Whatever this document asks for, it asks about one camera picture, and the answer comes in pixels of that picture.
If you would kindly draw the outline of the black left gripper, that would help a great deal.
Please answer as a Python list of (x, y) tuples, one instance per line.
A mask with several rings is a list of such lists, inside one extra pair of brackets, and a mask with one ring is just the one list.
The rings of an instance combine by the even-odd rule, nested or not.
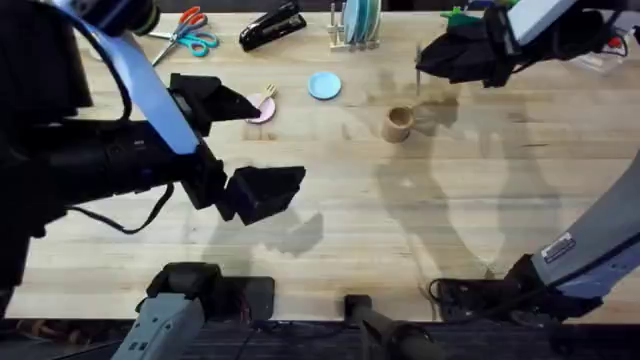
[[(215, 76), (172, 73), (168, 91), (190, 127), (209, 136), (212, 124), (259, 118), (261, 111)], [(225, 221), (236, 215), (245, 226), (285, 211), (300, 191), (304, 166), (235, 170), (226, 186), (224, 163), (204, 142), (191, 154), (176, 154), (144, 121), (100, 126), (96, 187), (110, 195), (145, 192), (179, 182), (197, 209), (215, 204)]]

